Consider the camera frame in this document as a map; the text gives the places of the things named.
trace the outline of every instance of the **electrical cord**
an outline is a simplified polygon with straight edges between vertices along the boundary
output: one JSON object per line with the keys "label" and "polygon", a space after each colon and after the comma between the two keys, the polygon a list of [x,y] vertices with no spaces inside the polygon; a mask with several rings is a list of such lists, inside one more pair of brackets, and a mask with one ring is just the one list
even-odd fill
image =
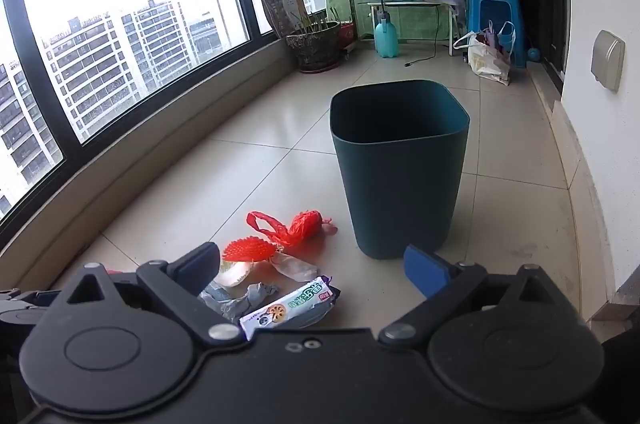
{"label": "electrical cord", "polygon": [[416,62],[420,62],[422,60],[430,60],[432,58],[434,58],[436,56],[436,43],[438,42],[438,33],[440,31],[440,7],[436,6],[436,16],[437,16],[437,25],[436,25],[436,36],[433,39],[433,55],[431,55],[431,57],[426,57],[426,58],[419,58],[416,60],[412,60],[411,62],[405,63],[405,67],[411,66],[412,64],[416,63]]}

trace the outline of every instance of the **trash can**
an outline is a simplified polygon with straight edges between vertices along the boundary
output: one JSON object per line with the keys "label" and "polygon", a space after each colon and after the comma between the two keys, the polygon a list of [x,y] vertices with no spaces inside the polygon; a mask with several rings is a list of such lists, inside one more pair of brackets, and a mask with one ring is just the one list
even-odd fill
{"label": "trash can", "polygon": [[331,101],[331,133],[356,241],[376,259],[447,239],[469,115],[430,80],[355,86]]}

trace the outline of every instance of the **light switch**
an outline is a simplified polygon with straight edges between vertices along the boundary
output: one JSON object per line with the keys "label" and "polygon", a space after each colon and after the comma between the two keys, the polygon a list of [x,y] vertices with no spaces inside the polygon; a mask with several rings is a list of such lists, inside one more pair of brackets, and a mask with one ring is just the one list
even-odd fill
{"label": "light switch", "polygon": [[625,60],[625,41],[601,30],[593,45],[591,73],[605,88],[618,91]]}

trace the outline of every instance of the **tile floor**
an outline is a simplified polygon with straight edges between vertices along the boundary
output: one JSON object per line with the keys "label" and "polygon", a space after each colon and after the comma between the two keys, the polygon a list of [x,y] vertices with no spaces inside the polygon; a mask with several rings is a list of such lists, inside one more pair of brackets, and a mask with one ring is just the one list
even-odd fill
{"label": "tile floor", "polygon": [[[428,78],[449,87],[471,117],[466,158],[449,239],[440,253],[499,273],[539,263],[578,307],[574,219],[556,142],[528,74],[510,86],[481,80],[459,55],[403,47],[401,57],[355,52],[335,70],[293,73],[210,134],[155,181],[112,224],[67,275],[87,261],[132,270],[150,259],[171,261],[203,241],[224,247],[252,233],[248,211],[288,223],[317,209],[338,227],[307,261],[334,277],[343,295],[323,325],[385,324],[422,301],[401,261],[375,261],[358,250],[329,131],[331,97],[345,87]],[[252,279],[284,289],[294,284],[270,267]]]}

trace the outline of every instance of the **blue gripper pad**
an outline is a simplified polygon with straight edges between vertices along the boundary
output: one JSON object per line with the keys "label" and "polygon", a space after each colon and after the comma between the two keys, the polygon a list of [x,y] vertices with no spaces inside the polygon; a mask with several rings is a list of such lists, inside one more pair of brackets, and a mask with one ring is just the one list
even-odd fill
{"label": "blue gripper pad", "polygon": [[404,275],[427,299],[446,287],[458,268],[413,245],[404,250]]}

